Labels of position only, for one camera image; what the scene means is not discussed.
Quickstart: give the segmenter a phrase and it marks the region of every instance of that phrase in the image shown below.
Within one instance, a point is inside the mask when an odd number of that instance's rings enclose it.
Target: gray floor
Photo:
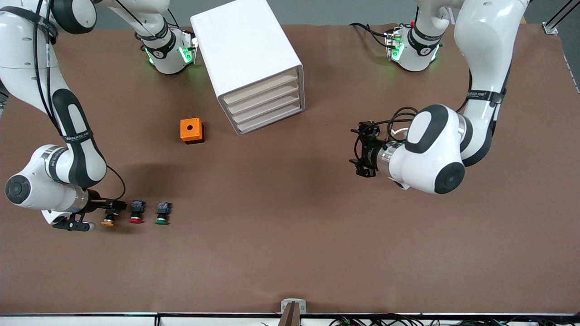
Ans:
[[[526,11],[529,23],[549,20],[568,0],[533,0]],[[180,25],[190,26],[192,15],[230,2],[230,0],[171,0],[170,9]],[[281,24],[347,25],[358,21],[372,25],[407,22],[414,18],[413,0],[269,0]],[[129,28],[111,10],[97,5],[97,28]],[[580,9],[558,26],[564,53],[574,72],[580,76]],[[0,82],[0,91],[8,93]],[[2,100],[0,94],[0,115]]]

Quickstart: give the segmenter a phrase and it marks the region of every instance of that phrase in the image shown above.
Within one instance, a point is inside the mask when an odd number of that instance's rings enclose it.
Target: brown table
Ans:
[[[557,37],[521,26],[490,153],[457,191],[430,195],[356,176],[349,129],[402,106],[458,107],[468,74],[453,31],[407,73],[360,29],[284,29],[307,110],[245,136],[205,68],[159,74],[128,30],[63,35],[63,75],[146,223],[124,213],[104,227],[100,211],[94,232],[68,233],[0,196],[0,311],[268,312],[287,297],[311,312],[578,311],[580,99]],[[204,144],[179,139],[190,117]],[[0,180],[49,143],[61,144],[49,120],[10,99]],[[112,173],[95,189],[121,191]],[[154,224],[158,201],[173,202],[169,226]]]

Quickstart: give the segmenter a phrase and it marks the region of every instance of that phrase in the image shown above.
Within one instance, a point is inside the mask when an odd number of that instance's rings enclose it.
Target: white box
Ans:
[[[191,17],[213,90],[241,135],[305,109],[303,67],[266,0]]]

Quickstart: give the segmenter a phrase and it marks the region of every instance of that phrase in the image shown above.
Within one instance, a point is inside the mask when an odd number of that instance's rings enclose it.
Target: orange box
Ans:
[[[183,119],[180,124],[181,139],[185,144],[205,142],[204,124],[199,118]]]

